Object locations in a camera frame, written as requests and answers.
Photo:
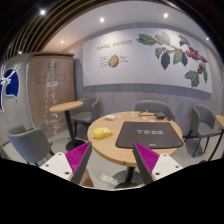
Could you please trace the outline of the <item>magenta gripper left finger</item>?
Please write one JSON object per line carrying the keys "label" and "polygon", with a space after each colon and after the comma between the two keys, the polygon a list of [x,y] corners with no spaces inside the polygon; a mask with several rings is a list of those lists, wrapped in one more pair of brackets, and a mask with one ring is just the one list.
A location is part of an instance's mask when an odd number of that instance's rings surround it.
{"label": "magenta gripper left finger", "polygon": [[92,143],[82,144],[67,153],[58,152],[41,169],[75,184],[80,184],[92,153]]}

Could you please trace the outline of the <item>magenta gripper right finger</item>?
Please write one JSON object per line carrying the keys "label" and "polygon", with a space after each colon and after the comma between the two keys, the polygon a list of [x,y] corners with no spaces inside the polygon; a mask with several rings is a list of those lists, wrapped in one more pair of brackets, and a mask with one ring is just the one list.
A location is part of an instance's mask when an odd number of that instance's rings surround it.
{"label": "magenta gripper right finger", "polygon": [[167,153],[158,154],[139,143],[133,144],[133,153],[145,185],[182,169]]}

